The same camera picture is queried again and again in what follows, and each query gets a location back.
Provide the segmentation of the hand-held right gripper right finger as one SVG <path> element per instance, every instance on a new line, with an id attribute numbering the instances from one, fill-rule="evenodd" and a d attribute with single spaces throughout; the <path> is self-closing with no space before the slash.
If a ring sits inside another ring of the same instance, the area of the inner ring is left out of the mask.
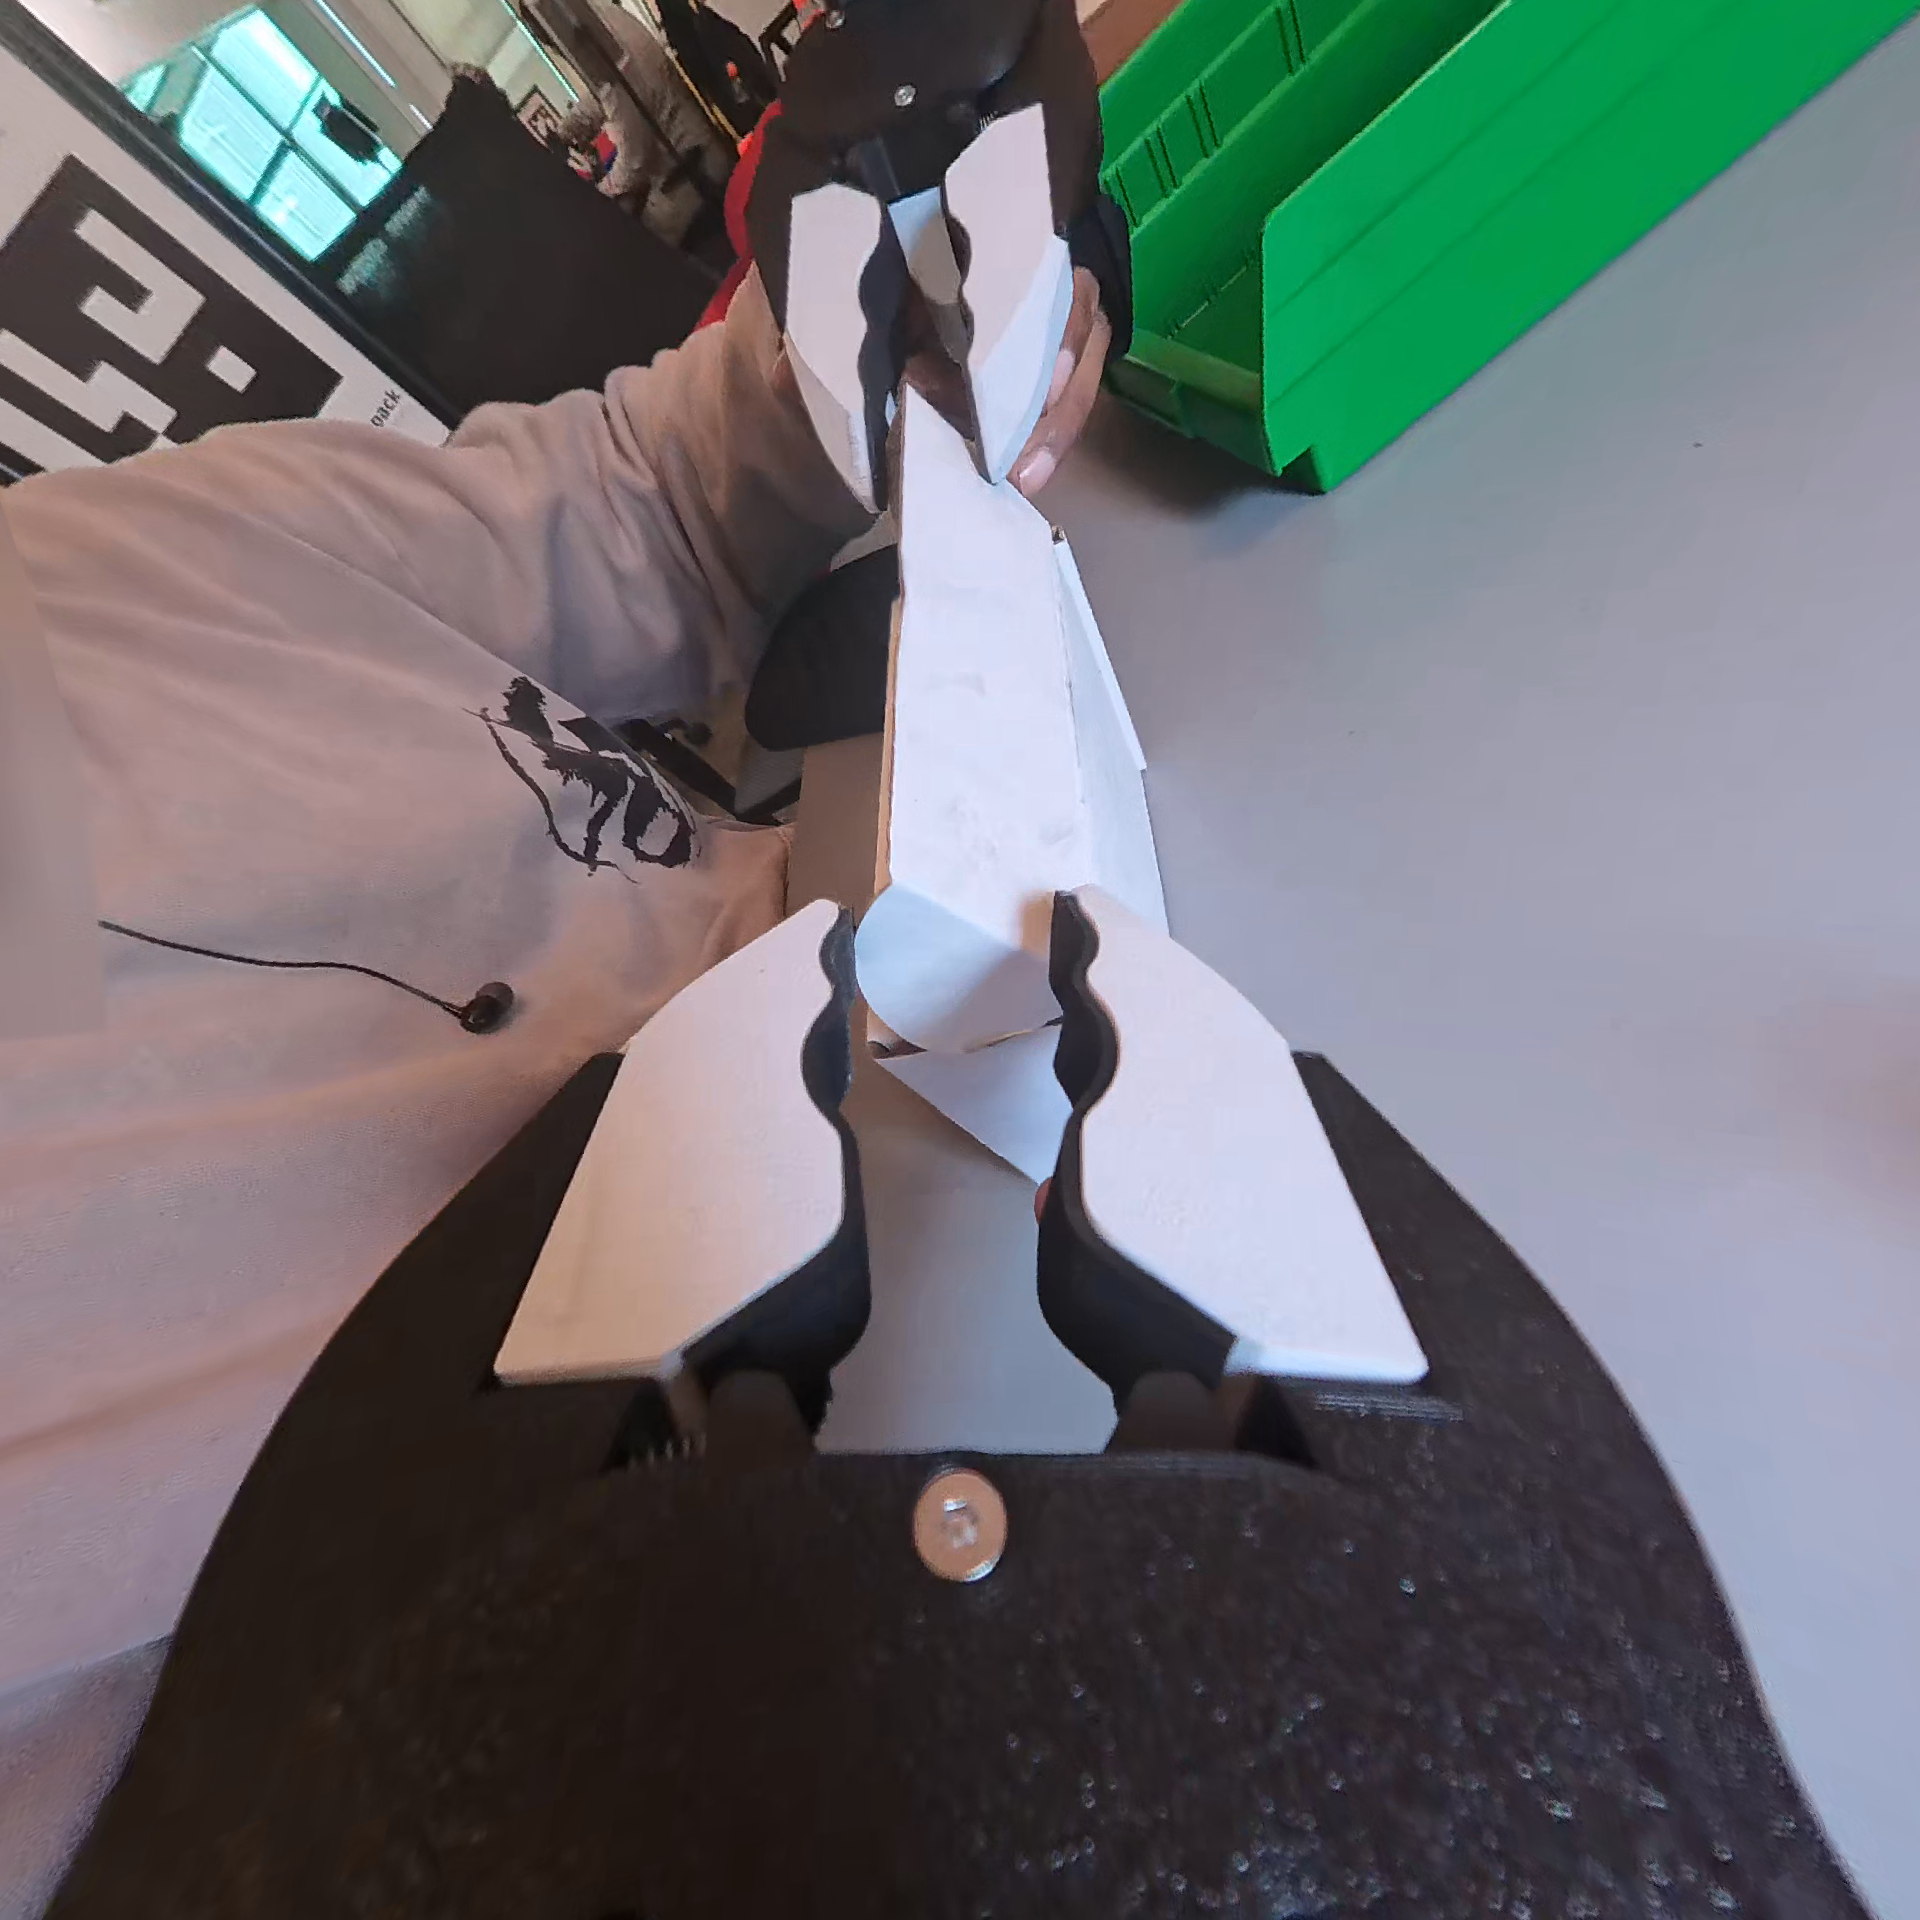
<path id="1" fill-rule="evenodd" d="M 1067 1097 L 1036 1298 L 1118 1412 L 1149 1378 L 1399 1392 L 1429 1356 L 1284 1033 L 1084 883 L 1053 900 Z"/>

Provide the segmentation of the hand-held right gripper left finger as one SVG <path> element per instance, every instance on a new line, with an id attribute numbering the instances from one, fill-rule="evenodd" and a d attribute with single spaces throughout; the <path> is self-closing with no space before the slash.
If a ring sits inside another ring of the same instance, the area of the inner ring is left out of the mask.
<path id="1" fill-rule="evenodd" d="M 852 1084 L 852 918 L 815 900 L 623 1048 L 496 1354 L 507 1387 L 785 1381 L 818 1420 L 871 1281 Z"/>

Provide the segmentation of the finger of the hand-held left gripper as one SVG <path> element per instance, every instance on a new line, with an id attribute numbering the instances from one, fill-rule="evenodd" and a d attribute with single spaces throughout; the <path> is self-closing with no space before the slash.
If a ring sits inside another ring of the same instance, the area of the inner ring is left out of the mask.
<path id="1" fill-rule="evenodd" d="M 790 221 L 784 339 L 808 419 L 846 487 L 889 509 L 907 265 L 891 213 L 856 186 L 818 186 Z"/>
<path id="2" fill-rule="evenodd" d="M 887 213 L 959 372 L 978 465 L 1004 480 L 1043 415 L 1074 292 L 1045 107 L 996 115 L 937 186 Z"/>

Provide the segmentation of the person's left forearm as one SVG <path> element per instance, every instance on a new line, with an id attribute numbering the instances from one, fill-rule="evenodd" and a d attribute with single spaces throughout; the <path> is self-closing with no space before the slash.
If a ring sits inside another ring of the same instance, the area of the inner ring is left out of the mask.
<path id="1" fill-rule="evenodd" d="M 808 419 L 760 275 L 602 393 L 476 411 L 420 559 L 444 617 L 595 711 L 743 686 L 780 613 L 873 526 Z"/>

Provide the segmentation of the white cardboard box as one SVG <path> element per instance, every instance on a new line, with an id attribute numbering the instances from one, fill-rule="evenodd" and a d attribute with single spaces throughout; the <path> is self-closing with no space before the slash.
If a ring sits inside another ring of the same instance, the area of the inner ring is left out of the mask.
<path id="1" fill-rule="evenodd" d="M 1096 883 L 1168 928 L 1140 737 L 1071 544 L 916 390 L 899 567 L 875 892 L 854 942 L 869 1043 L 1039 1184 L 1067 1118 L 1058 892 Z"/>

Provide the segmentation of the person's grey hoodie torso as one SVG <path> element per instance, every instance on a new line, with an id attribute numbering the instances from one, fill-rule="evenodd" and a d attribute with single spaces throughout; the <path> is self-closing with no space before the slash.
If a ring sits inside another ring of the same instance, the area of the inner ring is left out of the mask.
<path id="1" fill-rule="evenodd" d="M 340 1317 L 592 1054 L 780 918 L 778 828 L 452 626 L 441 447 L 225 428 L 7 498 L 106 1022 L 5 1047 L 5 1688 L 163 1638 Z"/>

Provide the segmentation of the black partition panel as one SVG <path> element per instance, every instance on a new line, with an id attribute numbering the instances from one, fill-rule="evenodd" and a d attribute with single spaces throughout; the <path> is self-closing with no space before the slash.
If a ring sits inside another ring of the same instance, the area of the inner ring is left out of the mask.
<path id="1" fill-rule="evenodd" d="M 483 77 L 453 82 L 313 271 L 450 423 L 649 365 L 718 288 L 700 259 L 545 149 Z"/>

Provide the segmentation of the green plastic bin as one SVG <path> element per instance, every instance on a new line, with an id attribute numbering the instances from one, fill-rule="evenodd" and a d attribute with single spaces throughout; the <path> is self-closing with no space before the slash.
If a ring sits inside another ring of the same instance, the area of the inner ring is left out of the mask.
<path id="1" fill-rule="evenodd" d="M 1268 214 L 1267 469 L 1351 476 L 1914 13 L 1503 4 Z"/>
<path id="2" fill-rule="evenodd" d="M 1268 214 L 1497 13 L 1495 2 L 1188 2 L 1102 87 L 1142 415 L 1276 474 L 1259 419 Z"/>

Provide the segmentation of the person's left hand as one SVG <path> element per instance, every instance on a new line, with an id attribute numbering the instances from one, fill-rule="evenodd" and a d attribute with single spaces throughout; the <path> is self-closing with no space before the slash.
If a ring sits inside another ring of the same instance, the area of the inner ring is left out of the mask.
<path id="1" fill-rule="evenodd" d="M 1104 190 L 1072 224 L 1067 254 L 1074 276 L 1061 347 L 1039 422 L 1014 467 L 1014 486 L 1025 499 L 1039 499 L 1077 444 L 1107 360 L 1125 354 L 1133 338 L 1131 231 Z"/>

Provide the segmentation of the black and white tag poster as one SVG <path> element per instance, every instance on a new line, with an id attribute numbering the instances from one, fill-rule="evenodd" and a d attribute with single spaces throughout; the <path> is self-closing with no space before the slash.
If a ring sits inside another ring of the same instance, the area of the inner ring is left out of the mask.
<path id="1" fill-rule="evenodd" d="M 22 4 L 3 6 L 3 474 L 265 419 L 444 443 L 447 405 Z"/>

